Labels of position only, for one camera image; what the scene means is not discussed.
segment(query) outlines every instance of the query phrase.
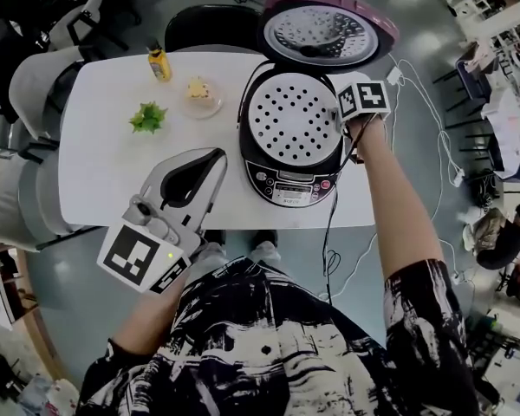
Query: gray floor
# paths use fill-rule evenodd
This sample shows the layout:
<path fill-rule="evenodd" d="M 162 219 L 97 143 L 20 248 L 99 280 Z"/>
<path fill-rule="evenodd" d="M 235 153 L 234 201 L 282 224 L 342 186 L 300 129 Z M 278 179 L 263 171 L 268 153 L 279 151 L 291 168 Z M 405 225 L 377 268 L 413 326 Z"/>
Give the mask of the gray floor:
<path fill-rule="evenodd" d="M 459 30 L 442 0 L 365 0 L 391 17 L 401 33 L 399 45 L 393 52 L 396 58 L 406 58 L 419 71 L 436 107 L 451 105 L 462 96 L 456 92 L 458 81 L 434 86 L 432 79 L 452 69 L 460 56 Z M 167 22 L 184 7 L 201 3 L 231 3 L 230 0 L 137 0 L 143 23 L 132 25 L 129 15 L 119 15 L 111 30 L 131 46 L 129 54 L 145 52 L 149 35 L 163 39 Z M 98 40 L 108 56 L 120 51 Z M 391 67 L 388 58 L 364 68 L 373 79 L 384 78 Z M 390 94 L 394 99 L 395 92 Z M 463 118 L 463 109 L 445 118 L 451 124 Z M 439 158 L 437 154 L 437 126 L 425 103 L 413 88 L 403 88 L 400 96 L 399 119 L 396 129 L 395 151 L 409 179 L 428 209 L 433 212 L 439 196 Z M 459 137 L 452 135 L 453 151 L 458 149 Z M 456 213 L 469 204 L 464 188 L 456 189 L 446 182 L 435 219 L 439 236 L 454 246 L 459 270 L 470 268 L 473 258 L 461 246 L 461 225 Z M 341 202 L 354 202 L 341 198 Z M 81 384 L 89 365 L 105 348 L 107 338 L 115 331 L 136 299 L 136 294 L 103 272 L 95 259 L 105 231 L 95 231 L 83 237 L 29 256 L 31 281 L 39 298 L 42 315 L 50 336 L 67 370 L 76 384 Z M 305 287 L 320 291 L 322 278 L 323 230 L 281 231 L 280 251 L 284 262 Z M 332 276 L 338 289 L 354 267 L 359 255 L 367 248 L 374 227 L 338 229 L 331 231 L 330 248 L 342 255 L 340 268 Z M 243 254 L 249 232 L 232 232 L 228 236 L 231 257 Z M 452 252 L 444 247 L 446 261 L 452 269 Z M 382 319 L 382 277 L 379 268 L 377 243 L 364 258 L 348 285 L 346 294 L 335 299 L 335 305 L 363 327 L 377 341 L 385 341 Z M 458 288 L 458 298 L 464 311 L 472 302 L 471 285 Z"/>

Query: printed shirt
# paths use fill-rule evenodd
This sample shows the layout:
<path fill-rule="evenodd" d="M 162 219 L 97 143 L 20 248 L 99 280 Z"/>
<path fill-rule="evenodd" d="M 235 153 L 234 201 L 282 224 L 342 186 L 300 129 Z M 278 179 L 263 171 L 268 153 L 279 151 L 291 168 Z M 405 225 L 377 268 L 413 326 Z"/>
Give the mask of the printed shirt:
<path fill-rule="evenodd" d="M 247 258 L 187 285 L 153 356 L 112 341 L 77 414 L 478 414 L 446 266 L 385 282 L 387 350 L 281 271 Z"/>

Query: sneaker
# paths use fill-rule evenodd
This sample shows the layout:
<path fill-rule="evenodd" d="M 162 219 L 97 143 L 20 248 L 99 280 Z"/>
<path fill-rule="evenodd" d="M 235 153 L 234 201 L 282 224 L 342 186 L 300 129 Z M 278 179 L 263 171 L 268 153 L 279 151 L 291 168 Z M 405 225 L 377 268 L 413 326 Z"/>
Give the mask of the sneaker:
<path fill-rule="evenodd" d="M 277 248 L 277 231 L 276 230 L 260 230 L 257 231 L 252 238 L 252 249 L 254 250 L 262 242 L 272 242 Z"/>
<path fill-rule="evenodd" d="M 465 242 L 465 250 L 472 251 L 476 242 L 474 241 L 474 235 L 471 233 L 471 226 L 468 224 L 462 230 L 462 240 Z"/>
<path fill-rule="evenodd" d="M 208 243 L 215 242 L 221 246 L 225 245 L 225 230 L 206 230 L 204 240 Z"/>

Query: white table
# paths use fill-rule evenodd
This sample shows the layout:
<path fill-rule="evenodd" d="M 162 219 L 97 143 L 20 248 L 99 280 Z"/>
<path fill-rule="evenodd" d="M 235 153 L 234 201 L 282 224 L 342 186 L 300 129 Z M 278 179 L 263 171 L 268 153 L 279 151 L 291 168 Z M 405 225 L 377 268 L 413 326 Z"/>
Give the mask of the white table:
<path fill-rule="evenodd" d="M 94 62 L 79 73 L 64 112 L 59 183 L 62 215 L 73 224 L 110 225 L 126 210 L 148 173 L 183 151 L 217 146 L 228 170 L 204 229 L 324 228 L 333 195 L 307 208 L 282 208 L 260 198 L 244 173 L 237 134 L 237 107 L 244 85 L 265 57 L 237 53 L 186 52 L 169 55 L 173 78 L 158 82 L 146 55 Z M 180 104 L 190 77 L 200 75 L 224 90 L 224 105 L 210 119 L 194 120 Z M 335 75 L 339 89 L 360 73 Z M 163 127 L 132 133 L 129 119 L 141 102 L 169 108 Z M 349 163 L 339 181 L 339 204 L 332 226 L 374 223 L 364 166 Z"/>
<path fill-rule="evenodd" d="M 495 171 L 495 174 L 507 179 L 516 174 L 520 166 L 520 106 L 510 85 L 493 88 L 481 116 L 491 123 L 501 151 L 504 171 Z"/>

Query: leafy herb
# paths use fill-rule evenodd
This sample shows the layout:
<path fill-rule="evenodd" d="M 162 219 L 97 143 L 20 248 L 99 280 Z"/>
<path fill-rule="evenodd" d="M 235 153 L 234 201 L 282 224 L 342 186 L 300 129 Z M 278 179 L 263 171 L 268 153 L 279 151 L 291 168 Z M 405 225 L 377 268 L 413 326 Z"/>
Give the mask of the leafy herb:
<path fill-rule="evenodd" d="M 133 132 L 150 131 L 152 134 L 160 129 L 166 117 L 166 109 L 160 109 L 153 101 L 141 103 L 139 112 L 129 121 L 133 125 Z"/>

